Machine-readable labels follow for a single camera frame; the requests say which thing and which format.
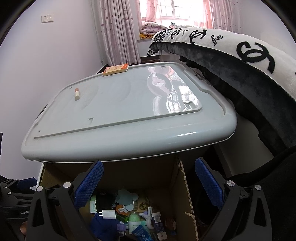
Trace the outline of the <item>white green lotion bottle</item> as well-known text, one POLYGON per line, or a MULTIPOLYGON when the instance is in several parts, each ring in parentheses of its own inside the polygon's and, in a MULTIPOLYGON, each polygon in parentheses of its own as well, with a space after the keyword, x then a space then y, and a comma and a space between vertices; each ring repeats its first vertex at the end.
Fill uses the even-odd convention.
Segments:
POLYGON ((132 232, 141 225, 140 216, 137 212, 132 212, 128 218, 128 232, 132 234, 132 232))

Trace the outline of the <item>orange cream flat box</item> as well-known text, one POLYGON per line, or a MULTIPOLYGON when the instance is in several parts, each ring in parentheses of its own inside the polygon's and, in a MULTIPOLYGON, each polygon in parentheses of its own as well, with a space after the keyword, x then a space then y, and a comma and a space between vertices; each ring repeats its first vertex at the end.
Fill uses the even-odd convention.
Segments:
POLYGON ((116 66, 110 66, 104 70, 103 76, 113 75, 113 74, 117 74, 117 73, 123 73, 123 72, 126 72, 127 70, 128 70, 128 63, 120 64, 120 65, 116 65, 116 66))

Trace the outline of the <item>pink patterned curtain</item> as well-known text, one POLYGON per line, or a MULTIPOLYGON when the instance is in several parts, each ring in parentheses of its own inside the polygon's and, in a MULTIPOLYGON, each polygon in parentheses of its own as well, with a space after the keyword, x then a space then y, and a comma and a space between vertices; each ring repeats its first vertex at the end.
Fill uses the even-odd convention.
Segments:
POLYGON ((99 1, 98 13, 108 64, 141 63, 130 2, 99 1))

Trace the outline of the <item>purple square plastic cap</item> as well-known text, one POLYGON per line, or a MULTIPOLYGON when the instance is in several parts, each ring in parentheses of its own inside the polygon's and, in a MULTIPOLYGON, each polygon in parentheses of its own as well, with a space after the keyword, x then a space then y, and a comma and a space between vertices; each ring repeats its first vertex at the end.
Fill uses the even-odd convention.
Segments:
POLYGON ((118 232, 126 232, 128 230, 128 224, 119 222, 116 226, 118 232))

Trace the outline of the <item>cream orange lip balm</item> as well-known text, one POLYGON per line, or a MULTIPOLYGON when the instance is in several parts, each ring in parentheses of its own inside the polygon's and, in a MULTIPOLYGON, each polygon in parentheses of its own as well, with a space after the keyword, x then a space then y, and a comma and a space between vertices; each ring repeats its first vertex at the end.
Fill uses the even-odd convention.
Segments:
POLYGON ((77 101, 77 100, 80 99, 80 91, 79 91, 79 88, 75 88, 75 91, 74 91, 74 99, 75 99, 75 101, 77 101))

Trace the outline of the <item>brown cardboard trash box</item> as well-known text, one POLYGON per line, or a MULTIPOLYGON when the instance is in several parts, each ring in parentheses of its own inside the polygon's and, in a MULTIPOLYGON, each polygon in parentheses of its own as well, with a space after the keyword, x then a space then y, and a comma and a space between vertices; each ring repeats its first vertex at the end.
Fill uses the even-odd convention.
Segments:
MULTIPOLYGON (((111 209, 118 191, 125 189, 138 195, 138 212, 142 203, 149 203, 153 212, 160 212, 161 223, 167 234, 166 240, 198 240, 191 197, 181 161, 174 156, 159 156, 138 160, 102 162, 103 175, 93 195, 99 210, 111 209)), ((46 163, 41 175, 41 185, 50 188, 72 182, 89 169, 92 163, 46 163)), ((58 217, 57 228, 68 240, 91 240, 83 235, 74 236, 62 208, 54 208, 58 217)))

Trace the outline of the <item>white wall socket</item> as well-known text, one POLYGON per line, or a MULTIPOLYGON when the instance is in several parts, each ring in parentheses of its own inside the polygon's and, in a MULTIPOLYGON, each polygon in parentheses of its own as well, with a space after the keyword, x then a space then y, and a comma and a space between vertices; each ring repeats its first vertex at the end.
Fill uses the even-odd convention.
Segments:
POLYGON ((42 23, 52 23, 54 21, 53 15, 41 15, 42 23))

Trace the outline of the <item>black white logo blanket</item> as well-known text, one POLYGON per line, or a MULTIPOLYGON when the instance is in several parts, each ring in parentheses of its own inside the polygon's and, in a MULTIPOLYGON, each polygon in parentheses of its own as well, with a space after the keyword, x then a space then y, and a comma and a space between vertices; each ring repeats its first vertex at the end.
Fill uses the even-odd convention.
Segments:
POLYGON ((147 53, 158 51, 211 73, 265 142, 295 146, 295 60, 287 53, 248 35, 193 27, 156 33, 147 53))

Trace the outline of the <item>folded pink quilt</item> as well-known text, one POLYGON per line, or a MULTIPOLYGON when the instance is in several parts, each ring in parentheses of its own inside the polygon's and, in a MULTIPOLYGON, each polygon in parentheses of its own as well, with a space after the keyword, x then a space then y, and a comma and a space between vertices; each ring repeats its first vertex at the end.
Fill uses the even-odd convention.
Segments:
POLYGON ((144 24, 142 24, 140 33, 144 36, 151 36, 156 34, 159 31, 163 31, 167 29, 168 29, 167 27, 154 22, 145 22, 144 24))

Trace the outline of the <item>pale blue mouse-shaped plastic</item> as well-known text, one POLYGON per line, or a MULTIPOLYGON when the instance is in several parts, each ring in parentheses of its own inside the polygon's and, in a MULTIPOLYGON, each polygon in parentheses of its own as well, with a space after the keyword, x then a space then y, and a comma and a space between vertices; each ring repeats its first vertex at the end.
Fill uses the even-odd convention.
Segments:
POLYGON ((138 209, 138 195, 130 193, 126 189, 118 191, 115 202, 123 205, 127 211, 137 211, 138 209))

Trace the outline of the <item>right pink curtain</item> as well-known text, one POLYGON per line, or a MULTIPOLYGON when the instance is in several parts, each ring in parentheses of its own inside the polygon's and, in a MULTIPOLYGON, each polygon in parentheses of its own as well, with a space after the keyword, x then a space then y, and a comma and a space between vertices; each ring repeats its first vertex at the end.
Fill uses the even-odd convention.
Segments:
POLYGON ((241 33, 241 4, 237 0, 205 0, 206 28, 241 33))

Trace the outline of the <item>grey table top lid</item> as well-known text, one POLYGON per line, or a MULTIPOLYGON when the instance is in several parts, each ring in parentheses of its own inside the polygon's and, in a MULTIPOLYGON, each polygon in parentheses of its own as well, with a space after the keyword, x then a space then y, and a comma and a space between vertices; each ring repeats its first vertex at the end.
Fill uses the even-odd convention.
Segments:
POLYGON ((236 126, 231 104, 189 67, 140 64, 64 87, 35 119, 21 151, 27 160, 52 163, 139 159, 225 141, 236 126))

